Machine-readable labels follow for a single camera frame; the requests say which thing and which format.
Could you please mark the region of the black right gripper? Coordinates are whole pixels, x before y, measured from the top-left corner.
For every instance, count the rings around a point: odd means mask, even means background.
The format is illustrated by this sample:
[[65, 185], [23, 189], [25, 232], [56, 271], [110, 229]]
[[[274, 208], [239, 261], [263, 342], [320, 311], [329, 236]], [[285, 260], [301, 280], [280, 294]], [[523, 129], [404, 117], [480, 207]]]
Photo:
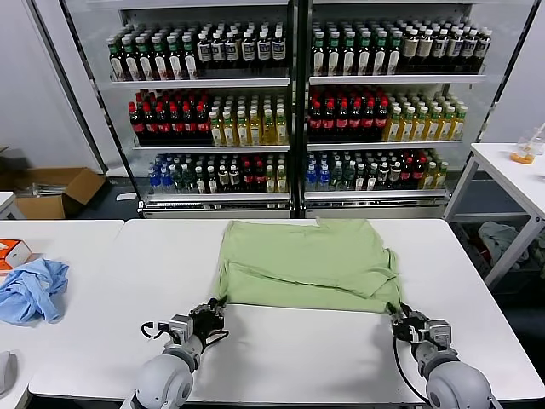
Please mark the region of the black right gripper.
[[387, 303], [387, 312], [393, 328], [393, 336], [404, 342], [420, 342], [425, 329], [424, 315], [401, 302], [397, 308]]

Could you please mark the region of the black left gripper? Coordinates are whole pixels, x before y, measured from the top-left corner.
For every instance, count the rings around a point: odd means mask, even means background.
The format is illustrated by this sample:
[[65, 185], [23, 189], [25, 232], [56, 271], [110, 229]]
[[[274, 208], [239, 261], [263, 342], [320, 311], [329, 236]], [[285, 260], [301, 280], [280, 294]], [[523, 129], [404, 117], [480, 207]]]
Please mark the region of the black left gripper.
[[190, 313], [192, 333], [200, 341], [206, 341], [215, 331], [223, 330], [226, 304], [226, 298], [210, 298], [206, 303], [199, 304]]

